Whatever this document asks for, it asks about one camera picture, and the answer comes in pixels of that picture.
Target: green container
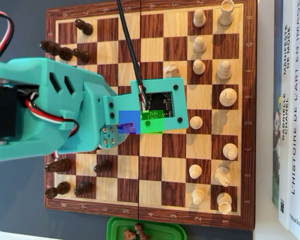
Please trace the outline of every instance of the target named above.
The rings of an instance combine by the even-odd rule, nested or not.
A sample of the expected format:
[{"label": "green container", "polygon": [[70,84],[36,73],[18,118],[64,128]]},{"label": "green container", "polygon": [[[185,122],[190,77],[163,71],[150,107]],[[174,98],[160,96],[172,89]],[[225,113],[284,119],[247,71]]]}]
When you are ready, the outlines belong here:
[{"label": "green container", "polygon": [[142,224],[143,232],[150,240],[186,240],[187,235],[185,230],[178,224],[159,223],[152,221],[141,221],[136,219],[111,217],[106,225],[106,240],[123,240],[124,231],[129,229],[131,232],[136,232],[134,225]]}]

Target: teal robotic arm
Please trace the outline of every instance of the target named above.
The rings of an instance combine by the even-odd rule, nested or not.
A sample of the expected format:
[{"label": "teal robotic arm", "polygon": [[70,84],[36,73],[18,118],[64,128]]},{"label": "teal robotic arm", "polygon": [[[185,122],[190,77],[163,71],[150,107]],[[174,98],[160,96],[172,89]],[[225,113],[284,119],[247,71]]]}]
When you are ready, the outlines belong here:
[{"label": "teal robotic arm", "polygon": [[[161,131],[187,128],[183,80],[177,77],[142,82],[149,96],[146,100],[150,110],[160,113],[168,110],[167,114],[155,112],[143,119],[138,83],[133,80],[129,94],[117,95],[101,75],[50,59],[20,58],[0,62],[0,113],[14,113],[0,119],[0,161],[42,156],[56,150],[66,154],[113,148],[128,135],[118,130],[121,116],[134,111],[139,112],[137,125],[143,129],[138,132],[141,134],[160,132],[152,128],[159,125]],[[19,96],[24,89],[37,92],[34,102],[44,111],[75,120],[79,124],[76,134],[69,137],[74,128],[71,121],[57,124],[32,114],[24,104],[25,99]],[[13,131],[1,134],[6,125],[11,128],[11,123]]]}]

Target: black chess piece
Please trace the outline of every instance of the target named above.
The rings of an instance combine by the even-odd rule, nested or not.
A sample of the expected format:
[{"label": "black chess piece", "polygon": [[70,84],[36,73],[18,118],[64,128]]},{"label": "black chess piece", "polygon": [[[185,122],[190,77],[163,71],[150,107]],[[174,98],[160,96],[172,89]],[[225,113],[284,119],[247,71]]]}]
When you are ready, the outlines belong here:
[{"label": "black chess piece", "polygon": [[50,164],[45,165],[46,172],[67,172],[71,169],[71,161],[67,158],[54,161]]},{"label": "black chess piece", "polygon": [[90,182],[84,182],[80,186],[78,186],[73,192],[74,195],[80,196],[83,194],[88,194],[92,192],[92,184]]},{"label": "black chess piece", "polygon": [[94,171],[98,173],[103,173],[109,171],[112,168],[111,162],[109,160],[102,160],[97,165],[94,166]]},{"label": "black chess piece", "polygon": [[86,63],[90,60],[90,54],[87,51],[75,48],[72,50],[72,53],[76,58],[80,59],[82,62]]},{"label": "black chess piece", "polygon": [[45,191],[45,197],[47,199],[53,199],[58,194],[66,194],[70,191],[70,184],[66,181],[60,182],[56,187],[50,187]]},{"label": "black chess piece", "polygon": [[91,35],[94,31],[94,27],[90,24],[90,23],[87,23],[81,19],[77,19],[74,21],[74,25],[80,29],[83,34],[85,35]]}]

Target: wooden chessboard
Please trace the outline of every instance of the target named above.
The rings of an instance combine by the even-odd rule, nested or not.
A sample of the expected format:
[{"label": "wooden chessboard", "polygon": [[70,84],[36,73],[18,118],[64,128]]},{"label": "wooden chessboard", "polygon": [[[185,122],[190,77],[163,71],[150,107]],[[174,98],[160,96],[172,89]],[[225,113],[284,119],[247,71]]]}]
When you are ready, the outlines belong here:
[{"label": "wooden chessboard", "polygon": [[[47,209],[119,216],[156,222],[193,224],[253,230],[255,226],[256,154],[256,40],[257,7],[254,0],[234,0],[233,22],[218,23],[221,0],[122,0],[132,44],[140,62],[141,76],[165,77],[164,67],[178,65],[183,79],[188,121],[203,120],[199,129],[178,129],[163,134],[130,134],[126,141],[110,150],[62,155],[71,159],[69,172],[44,173],[44,188],[67,181],[71,190],[65,195],[44,199]],[[204,9],[206,23],[193,24],[194,11]],[[74,25],[80,18],[93,26],[91,36]],[[195,37],[202,36],[206,51],[193,51]],[[63,47],[90,52],[88,63],[73,57],[65,62],[102,75],[120,94],[130,92],[135,79],[128,47],[115,2],[48,9],[46,39]],[[205,72],[196,75],[193,62],[201,59]],[[228,60],[232,75],[222,80],[216,75],[218,64]],[[222,90],[232,88],[237,101],[230,107],[219,102]],[[224,157],[227,143],[237,146],[237,159]],[[109,172],[94,172],[94,166],[108,159]],[[44,164],[52,158],[46,156]],[[197,164],[202,174],[189,175]],[[214,177],[216,168],[230,171],[231,181],[223,187]],[[76,197],[73,190],[81,183],[93,184],[93,192]],[[204,201],[192,202],[192,191],[203,189]],[[217,196],[228,193],[232,212],[218,210]]]}]

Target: gray surface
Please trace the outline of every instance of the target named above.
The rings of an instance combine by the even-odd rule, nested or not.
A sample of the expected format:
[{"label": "gray surface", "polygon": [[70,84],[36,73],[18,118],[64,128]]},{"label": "gray surface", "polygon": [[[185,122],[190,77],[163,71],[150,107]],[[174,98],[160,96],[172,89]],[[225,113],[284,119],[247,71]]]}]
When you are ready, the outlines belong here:
[{"label": "gray surface", "polygon": [[[15,23],[13,40],[2,61],[43,57],[45,11],[105,0],[0,0],[0,10]],[[0,39],[6,22],[0,20]],[[105,239],[108,217],[46,210],[43,203],[43,157],[0,163],[0,231],[63,240]],[[183,225],[188,240],[252,240],[251,231]]]}]

